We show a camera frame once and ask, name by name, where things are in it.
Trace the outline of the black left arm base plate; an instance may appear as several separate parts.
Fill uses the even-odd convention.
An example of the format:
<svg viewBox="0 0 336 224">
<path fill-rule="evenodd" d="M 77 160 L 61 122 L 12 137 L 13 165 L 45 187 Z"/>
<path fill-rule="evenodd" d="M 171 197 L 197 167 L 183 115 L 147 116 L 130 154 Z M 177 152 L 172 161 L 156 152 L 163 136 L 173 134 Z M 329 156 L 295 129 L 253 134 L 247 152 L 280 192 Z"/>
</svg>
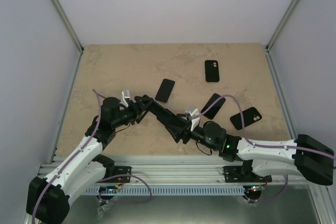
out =
<svg viewBox="0 0 336 224">
<path fill-rule="evenodd" d="M 126 174 L 131 174 L 131 172 L 131 166 L 114 166 L 112 168 L 106 168 L 106 173 L 99 183 L 129 183 L 131 178 L 126 176 Z"/>
</svg>

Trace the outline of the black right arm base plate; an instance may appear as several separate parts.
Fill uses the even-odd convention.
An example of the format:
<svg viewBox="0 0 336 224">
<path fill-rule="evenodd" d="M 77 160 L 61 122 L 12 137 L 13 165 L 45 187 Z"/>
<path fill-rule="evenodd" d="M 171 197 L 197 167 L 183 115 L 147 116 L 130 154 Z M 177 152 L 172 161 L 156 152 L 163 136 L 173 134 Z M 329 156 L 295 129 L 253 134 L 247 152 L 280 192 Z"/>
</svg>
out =
<svg viewBox="0 0 336 224">
<path fill-rule="evenodd" d="M 270 183 L 272 177 L 261 177 L 253 172 L 242 172 L 241 166 L 224 166 L 222 170 L 225 182 L 227 183 Z"/>
</svg>

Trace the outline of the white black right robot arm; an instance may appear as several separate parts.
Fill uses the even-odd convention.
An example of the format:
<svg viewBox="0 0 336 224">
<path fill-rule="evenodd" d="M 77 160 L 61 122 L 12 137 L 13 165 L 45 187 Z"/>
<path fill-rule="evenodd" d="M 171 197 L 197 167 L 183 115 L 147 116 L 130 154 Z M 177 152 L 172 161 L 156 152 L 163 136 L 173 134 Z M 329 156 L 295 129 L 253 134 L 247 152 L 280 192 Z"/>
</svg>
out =
<svg viewBox="0 0 336 224">
<path fill-rule="evenodd" d="M 318 185 L 333 184 L 334 151 L 308 135 L 279 142 L 248 140 L 227 134 L 213 121 L 200 127 L 176 115 L 165 127 L 175 142 L 194 140 L 228 162 L 243 161 L 241 176 L 248 182 L 259 176 L 295 175 Z"/>
</svg>

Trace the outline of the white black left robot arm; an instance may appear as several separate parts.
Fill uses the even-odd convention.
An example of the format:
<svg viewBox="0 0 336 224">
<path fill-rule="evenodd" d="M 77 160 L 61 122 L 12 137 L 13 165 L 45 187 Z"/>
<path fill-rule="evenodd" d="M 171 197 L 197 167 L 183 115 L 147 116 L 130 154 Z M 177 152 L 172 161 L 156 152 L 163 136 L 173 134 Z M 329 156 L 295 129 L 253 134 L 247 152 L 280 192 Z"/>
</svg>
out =
<svg viewBox="0 0 336 224">
<path fill-rule="evenodd" d="M 43 178 L 35 177 L 29 184 L 26 212 L 31 222 L 62 223 L 71 205 L 91 185 L 100 182 L 122 183 L 130 172 L 118 170 L 111 158 L 102 151 L 116 136 L 117 128 L 140 123 L 156 105 L 148 97 L 98 98 L 98 115 L 87 129 L 74 151 Z"/>
</svg>

